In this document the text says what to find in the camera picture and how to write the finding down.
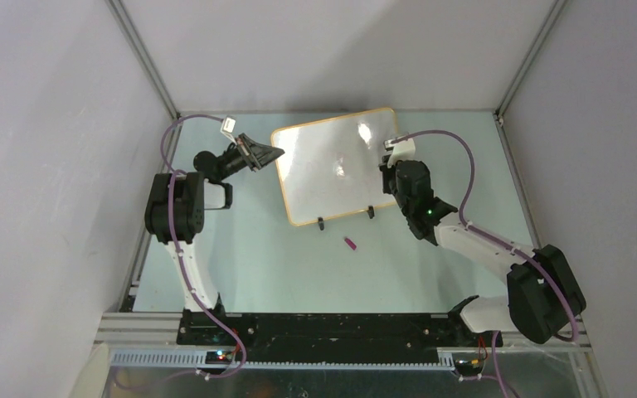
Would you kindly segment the yellow framed whiteboard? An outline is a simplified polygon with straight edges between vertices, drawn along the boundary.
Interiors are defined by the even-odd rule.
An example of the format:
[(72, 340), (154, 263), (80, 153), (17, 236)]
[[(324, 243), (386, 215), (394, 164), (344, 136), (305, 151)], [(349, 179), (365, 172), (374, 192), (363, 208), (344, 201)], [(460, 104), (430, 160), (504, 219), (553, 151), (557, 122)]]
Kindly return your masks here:
[(392, 206), (382, 190), (384, 143), (396, 137), (396, 112), (371, 109), (276, 129), (270, 143), (292, 226)]

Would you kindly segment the magenta marker cap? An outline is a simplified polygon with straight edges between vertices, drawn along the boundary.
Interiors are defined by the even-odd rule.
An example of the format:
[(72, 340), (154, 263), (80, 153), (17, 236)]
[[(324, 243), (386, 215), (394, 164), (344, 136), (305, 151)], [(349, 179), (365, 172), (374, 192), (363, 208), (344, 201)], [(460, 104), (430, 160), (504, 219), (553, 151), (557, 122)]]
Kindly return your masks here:
[(357, 246), (356, 244), (348, 237), (344, 237), (343, 238), (344, 242), (346, 243), (346, 245), (351, 249), (351, 250), (356, 250)]

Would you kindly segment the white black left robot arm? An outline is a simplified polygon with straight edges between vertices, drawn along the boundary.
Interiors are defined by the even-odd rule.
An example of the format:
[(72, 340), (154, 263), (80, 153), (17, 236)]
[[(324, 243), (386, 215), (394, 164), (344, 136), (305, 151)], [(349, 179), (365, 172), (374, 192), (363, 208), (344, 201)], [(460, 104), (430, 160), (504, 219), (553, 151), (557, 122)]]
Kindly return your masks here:
[(226, 179), (244, 169), (258, 172), (284, 154), (285, 150), (258, 143), (242, 133), (219, 155), (198, 153), (191, 172), (154, 175), (143, 220), (147, 232), (173, 258), (187, 311), (213, 312), (221, 305), (220, 291), (197, 247), (207, 213), (232, 206), (233, 186)]

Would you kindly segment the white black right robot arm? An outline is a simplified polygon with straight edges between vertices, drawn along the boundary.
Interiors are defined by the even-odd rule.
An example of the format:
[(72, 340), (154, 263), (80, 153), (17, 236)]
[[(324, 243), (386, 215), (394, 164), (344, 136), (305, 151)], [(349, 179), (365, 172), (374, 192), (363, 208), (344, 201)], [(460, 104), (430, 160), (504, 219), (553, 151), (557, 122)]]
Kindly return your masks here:
[(383, 161), (379, 171), (382, 190), (395, 198), (417, 240), (463, 255), (506, 286), (504, 296), (473, 296), (453, 308), (449, 334), (454, 343), (469, 347), (483, 332), (500, 331), (520, 332), (543, 344), (561, 337), (565, 326), (574, 326), (586, 298), (562, 250), (518, 244), (466, 224), (455, 206), (435, 195), (423, 162)]

